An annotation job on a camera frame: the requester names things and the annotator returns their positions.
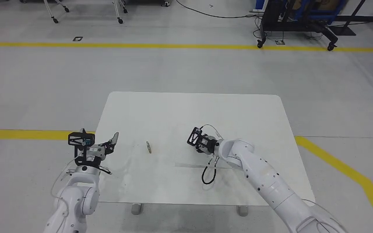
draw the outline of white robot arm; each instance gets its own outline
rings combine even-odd
[[[254,154],[254,145],[242,139],[216,140],[203,135],[202,128],[197,127],[187,143],[200,153],[214,153],[230,166],[243,170],[247,181],[284,221],[289,232],[347,232],[324,209],[316,211],[306,205],[264,158]]]
[[[47,221],[44,233],[86,232],[86,215],[93,214],[98,204],[100,171],[111,174],[100,163],[114,151],[118,136],[117,132],[108,142],[94,144],[94,134],[86,133],[84,129],[69,135],[69,144],[75,147],[77,168],[71,172],[69,182],[55,196],[56,211]]]

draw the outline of floor marking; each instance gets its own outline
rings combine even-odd
[[[0,42],[0,47],[51,47],[51,48],[169,48],[198,50],[259,50],[256,45],[239,44],[126,44],[126,43],[42,43]],[[268,51],[327,51],[326,47],[265,45],[260,50]],[[373,52],[373,48],[340,48],[333,52]]]
[[[66,140],[73,131],[0,129],[0,139]]]
[[[305,137],[296,136],[295,141],[299,146],[305,148],[312,154],[321,158],[323,161],[358,183],[363,188],[369,202],[371,203],[371,206],[373,207],[373,182],[369,178],[361,175],[359,172],[355,171],[353,168],[340,161],[338,158],[332,156],[317,145],[313,144],[313,142],[306,139]]]
[[[60,131],[60,130],[12,130],[12,129],[0,129],[0,140],[15,140],[15,139],[31,139],[31,140],[67,140],[68,135],[73,131]],[[338,158],[332,156],[328,152],[324,151],[317,145],[313,144],[310,140],[302,136],[296,136],[295,141],[298,146],[301,146],[318,156],[323,161],[345,174],[347,177],[357,182],[364,190],[367,195],[370,204],[373,207],[373,182],[355,171],[353,168],[340,161]]]

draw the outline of white stand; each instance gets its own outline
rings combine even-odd
[[[62,4],[62,2],[60,2],[59,0],[55,0],[59,5],[61,5],[62,7],[64,7],[65,9],[65,12],[70,12],[69,8],[67,8],[64,4]],[[54,23],[58,23],[58,20],[54,17],[53,13],[52,13],[52,10],[51,8],[49,7],[49,3],[48,3],[48,0],[44,0],[44,3],[45,3],[45,6],[47,7],[47,10],[48,10],[48,13],[51,15],[51,18],[53,20]],[[115,14],[117,16],[117,19],[118,19],[118,23],[120,24],[123,24],[123,20],[120,18],[119,16],[119,12],[118,12],[118,6],[117,6],[117,0],[114,0],[114,8],[115,8]]]
[[[236,206],[237,214],[241,217],[246,217],[249,214],[248,206]]]
[[[133,215],[139,215],[143,209],[144,205],[140,203],[132,204],[131,213]]]

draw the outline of black cable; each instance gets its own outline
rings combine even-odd
[[[111,172],[111,171],[106,171],[106,170],[104,170],[104,169],[102,169],[102,168],[99,168],[99,170],[100,170],[100,171],[103,171],[103,172],[105,172],[105,173],[107,173],[107,174],[109,174],[109,175],[111,175],[111,174],[112,174],[112,172]]]
[[[313,36],[312,35],[312,32],[310,32],[310,36],[309,37],[306,37],[307,40],[321,40],[321,38],[323,37],[324,35],[321,34],[320,36]]]
[[[350,23],[349,25],[358,25],[358,24],[366,24],[366,23],[371,23],[371,22],[362,22],[362,23]],[[325,27],[339,27],[339,26],[344,26],[344,24],[338,24],[338,25],[328,25]]]
[[[255,26],[256,26],[256,30],[255,31],[253,31],[252,32],[252,34],[253,34],[253,36],[255,37],[255,38],[258,38],[258,39],[261,39],[262,37],[257,37],[256,35],[255,35],[255,33],[257,32],[257,31],[260,31],[261,30],[261,28],[259,27],[259,25],[258,25],[258,21],[259,21],[259,19],[261,20],[261,18],[259,17],[259,16],[256,16],[256,17],[254,17],[255,19],[254,19],[254,23],[255,23]]]
[[[233,16],[233,17],[225,17],[225,16],[216,16],[216,15],[210,15],[210,14],[207,14],[207,13],[203,13],[201,11],[198,11],[198,10],[195,10],[195,9],[192,9],[192,8],[189,8],[183,4],[181,4],[179,2],[179,0],[176,0],[178,4],[182,5],[183,7],[189,9],[189,10],[192,10],[192,11],[195,11],[197,13],[200,13],[200,14],[203,14],[203,15],[207,15],[207,16],[211,16],[211,17],[215,17],[215,18],[221,18],[221,19],[239,19],[239,18],[250,18],[250,17],[255,17],[255,16],[258,16],[258,15],[245,15],[245,16]]]
[[[216,176],[216,164],[214,165],[214,177],[212,178],[212,180],[210,182],[205,182],[205,179],[203,178],[205,176],[205,172],[207,170],[207,166],[205,167],[205,169],[203,170],[203,173],[202,173],[202,182],[205,184],[205,185],[209,185],[211,184],[212,182],[214,182],[215,180],[215,176]]]

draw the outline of caster wheel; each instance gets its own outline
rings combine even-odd
[[[328,51],[331,51],[334,49],[334,47],[336,47],[334,44],[332,43],[329,43],[329,46],[328,46]]]
[[[263,42],[261,40],[256,40],[258,42],[258,48],[262,48],[263,47]]]

